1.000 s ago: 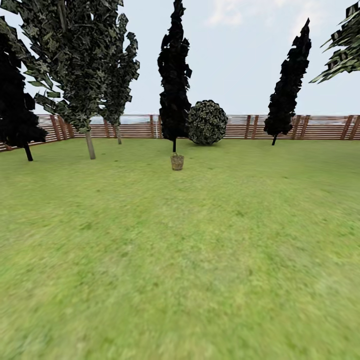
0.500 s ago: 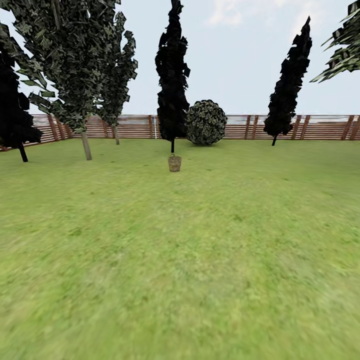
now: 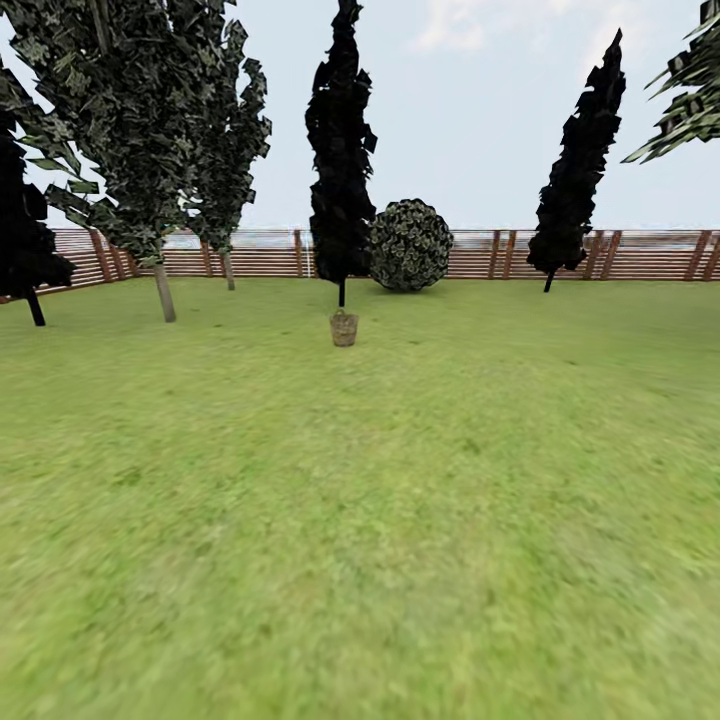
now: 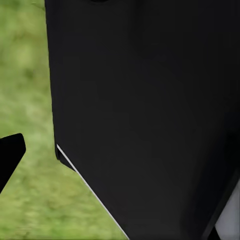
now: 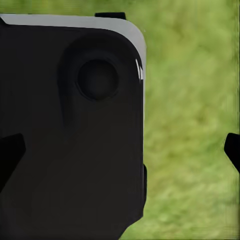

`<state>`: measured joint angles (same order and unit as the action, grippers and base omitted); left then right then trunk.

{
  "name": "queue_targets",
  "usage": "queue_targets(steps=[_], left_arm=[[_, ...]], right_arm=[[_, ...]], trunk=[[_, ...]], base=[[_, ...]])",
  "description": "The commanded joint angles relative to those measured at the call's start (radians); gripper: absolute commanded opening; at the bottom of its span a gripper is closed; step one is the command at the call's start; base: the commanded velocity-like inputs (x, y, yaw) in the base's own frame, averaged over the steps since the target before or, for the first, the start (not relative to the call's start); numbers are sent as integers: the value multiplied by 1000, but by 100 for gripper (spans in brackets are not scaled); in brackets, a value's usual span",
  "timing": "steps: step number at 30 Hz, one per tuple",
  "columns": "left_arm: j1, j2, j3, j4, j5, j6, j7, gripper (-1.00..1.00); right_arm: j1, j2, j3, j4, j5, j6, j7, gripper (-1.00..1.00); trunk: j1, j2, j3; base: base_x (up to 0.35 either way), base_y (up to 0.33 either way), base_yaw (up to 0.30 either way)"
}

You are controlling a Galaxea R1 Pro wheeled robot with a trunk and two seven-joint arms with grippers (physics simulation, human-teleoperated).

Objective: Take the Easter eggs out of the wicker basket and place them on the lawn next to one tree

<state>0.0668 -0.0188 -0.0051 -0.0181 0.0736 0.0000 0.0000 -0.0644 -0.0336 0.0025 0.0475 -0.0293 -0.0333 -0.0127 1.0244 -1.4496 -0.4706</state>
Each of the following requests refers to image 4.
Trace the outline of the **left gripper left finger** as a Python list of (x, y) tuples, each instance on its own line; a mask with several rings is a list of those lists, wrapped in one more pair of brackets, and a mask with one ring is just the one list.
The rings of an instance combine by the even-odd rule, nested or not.
[(26, 152), (21, 133), (0, 138), (0, 193)]

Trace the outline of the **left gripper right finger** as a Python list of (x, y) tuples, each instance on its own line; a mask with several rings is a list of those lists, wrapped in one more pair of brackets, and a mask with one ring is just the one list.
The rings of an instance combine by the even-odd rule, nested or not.
[(228, 133), (224, 151), (240, 173), (240, 135), (235, 133)]

